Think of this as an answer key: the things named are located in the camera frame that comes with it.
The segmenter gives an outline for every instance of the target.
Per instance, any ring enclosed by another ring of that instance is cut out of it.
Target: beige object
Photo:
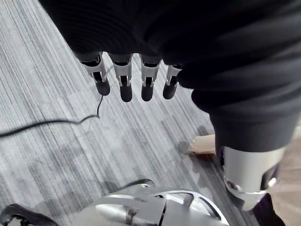
[[[196,154],[215,154],[215,136],[195,137],[189,151]],[[278,183],[269,192],[275,212],[286,226],[301,225],[301,125],[281,162]]]

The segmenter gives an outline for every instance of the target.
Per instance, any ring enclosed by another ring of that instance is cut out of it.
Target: dark fabric
[[[289,142],[301,108],[300,1],[40,2],[74,52],[182,64],[179,82],[214,119],[219,145],[264,152]]]
[[[254,207],[253,213],[260,226],[285,226],[283,220],[278,217],[273,209],[272,198],[266,194]]]

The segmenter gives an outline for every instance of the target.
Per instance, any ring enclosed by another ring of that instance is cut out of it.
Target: gray striped carpet
[[[104,54],[107,69],[111,62]],[[208,196],[233,226],[257,225],[230,203],[211,160],[187,154],[197,135],[213,133],[208,115],[178,88],[162,90],[161,65],[154,97],[141,100],[140,59],[133,58],[133,100],[123,103],[112,69],[111,93],[101,119],[82,125],[45,125],[0,140],[0,209],[17,202],[71,225],[93,200],[138,178],[157,186]],[[72,55],[36,0],[0,1],[0,130],[38,120],[81,119],[100,100],[93,80]]]

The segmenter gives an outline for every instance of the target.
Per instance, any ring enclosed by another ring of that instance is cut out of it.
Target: robotic finger
[[[89,54],[74,53],[77,59],[84,65],[90,76],[94,79],[98,92],[103,96],[107,96],[110,93],[110,85],[106,75],[102,54],[102,52]]]
[[[110,54],[116,78],[120,86],[120,96],[124,102],[132,100],[132,56],[133,54]]]
[[[140,54],[140,59],[142,78],[141,97],[144,101],[150,101],[154,90],[154,83],[157,79],[161,57]]]
[[[173,98],[178,86],[177,75],[182,70],[181,65],[169,65],[166,75],[166,82],[163,89],[163,97],[167,100]]]

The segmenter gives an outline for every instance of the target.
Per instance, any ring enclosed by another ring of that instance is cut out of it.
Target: black cable
[[[41,126],[41,125],[44,125],[44,124],[68,123],[68,124],[80,125],[81,123],[83,123],[87,119],[91,119],[91,118],[98,118],[99,119],[100,118],[100,116],[99,116],[99,108],[100,108],[100,104],[102,103],[102,101],[103,101],[103,96],[100,99],[100,102],[98,104],[96,114],[89,115],[89,116],[83,118],[80,121],[67,120],[67,119],[54,119],[54,120],[38,121],[38,122],[35,122],[33,124],[29,124],[29,125],[26,125],[26,126],[22,126],[22,127],[16,128],[16,129],[14,129],[12,131],[0,133],[0,137],[8,137],[8,136],[14,135],[16,133],[20,133],[20,132],[22,132],[24,130],[27,130],[27,129],[30,129],[30,128],[33,128],[33,127],[37,127],[37,126]]]

